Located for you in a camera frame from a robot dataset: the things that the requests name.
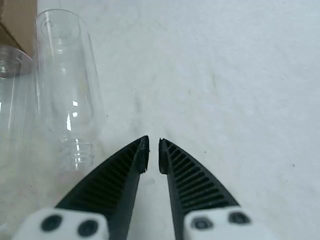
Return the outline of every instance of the clear plastic cup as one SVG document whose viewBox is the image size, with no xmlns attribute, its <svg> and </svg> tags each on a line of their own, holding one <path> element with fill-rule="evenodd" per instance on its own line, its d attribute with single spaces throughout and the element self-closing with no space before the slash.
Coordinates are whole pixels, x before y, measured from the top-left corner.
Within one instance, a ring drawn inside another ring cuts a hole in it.
<svg viewBox="0 0 320 240">
<path fill-rule="evenodd" d="M 35 202 L 24 202 L 31 174 L 30 139 L 35 122 L 32 59 L 0 44 L 0 225 L 19 223 Z"/>
</svg>

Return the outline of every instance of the bottle neck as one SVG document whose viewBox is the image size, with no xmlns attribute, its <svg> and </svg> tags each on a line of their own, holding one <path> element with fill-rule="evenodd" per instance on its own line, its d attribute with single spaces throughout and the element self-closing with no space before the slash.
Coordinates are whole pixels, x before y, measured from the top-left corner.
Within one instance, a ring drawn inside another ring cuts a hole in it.
<svg viewBox="0 0 320 240">
<path fill-rule="evenodd" d="M 62 168 L 67 171 L 83 171 L 94 162 L 93 145 L 82 139 L 62 142 L 59 158 Z"/>
</svg>

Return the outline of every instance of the white speckled table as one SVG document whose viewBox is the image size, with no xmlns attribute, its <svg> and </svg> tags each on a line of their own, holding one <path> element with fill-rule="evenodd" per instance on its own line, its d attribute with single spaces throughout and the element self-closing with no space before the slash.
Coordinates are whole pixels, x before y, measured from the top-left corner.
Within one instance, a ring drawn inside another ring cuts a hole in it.
<svg viewBox="0 0 320 240">
<path fill-rule="evenodd" d="M 193 155 L 279 239 L 318 238 L 320 1 L 39 0 L 39 12 L 50 8 L 87 22 L 105 158 L 150 137 L 128 240 L 174 239 L 160 137 Z M 32 167 L 24 213 L 53 205 L 82 177 L 59 185 L 47 163 Z"/>
</svg>

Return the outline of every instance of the cardboard box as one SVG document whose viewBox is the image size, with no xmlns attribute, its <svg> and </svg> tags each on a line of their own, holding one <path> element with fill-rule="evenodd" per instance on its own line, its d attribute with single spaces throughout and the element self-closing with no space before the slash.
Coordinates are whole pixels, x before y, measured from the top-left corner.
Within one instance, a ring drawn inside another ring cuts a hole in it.
<svg viewBox="0 0 320 240">
<path fill-rule="evenodd" d="M 37 0 L 0 0 L 0 44 L 32 56 Z"/>
</svg>

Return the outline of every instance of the clear plastic bottle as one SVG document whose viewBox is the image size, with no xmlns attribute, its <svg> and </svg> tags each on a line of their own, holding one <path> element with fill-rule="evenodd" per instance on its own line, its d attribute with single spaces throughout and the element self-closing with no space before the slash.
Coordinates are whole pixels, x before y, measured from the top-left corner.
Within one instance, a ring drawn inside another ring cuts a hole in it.
<svg viewBox="0 0 320 240">
<path fill-rule="evenodd" d="M 94 159 L 92 141 L 104 119 L 87 26 L 70 11 L 52 9 L 36 17 L 35 28 L 39 119 L 49 137 L 59 139 L 62 167 L 87 169 Z"/>
</svg>

